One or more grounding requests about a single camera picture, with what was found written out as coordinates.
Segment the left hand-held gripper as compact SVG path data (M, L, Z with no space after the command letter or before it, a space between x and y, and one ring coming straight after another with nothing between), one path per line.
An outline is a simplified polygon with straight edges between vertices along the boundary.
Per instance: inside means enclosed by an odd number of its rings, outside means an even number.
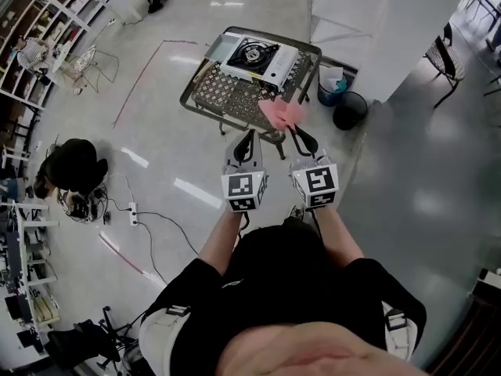
M227 146L221 181L231 212L259 209L268 174L262 161L261 139L254 129L239 134Z

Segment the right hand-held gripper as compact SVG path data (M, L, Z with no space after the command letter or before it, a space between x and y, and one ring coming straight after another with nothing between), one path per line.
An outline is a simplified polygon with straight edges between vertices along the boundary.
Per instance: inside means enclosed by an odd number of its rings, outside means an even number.
M339 190L337 165L328 156L315 158L319 149L317 140L300 128L287 126L290 135L291 157L312 157L290 166L290 178L307 209L320 208L333 203Z

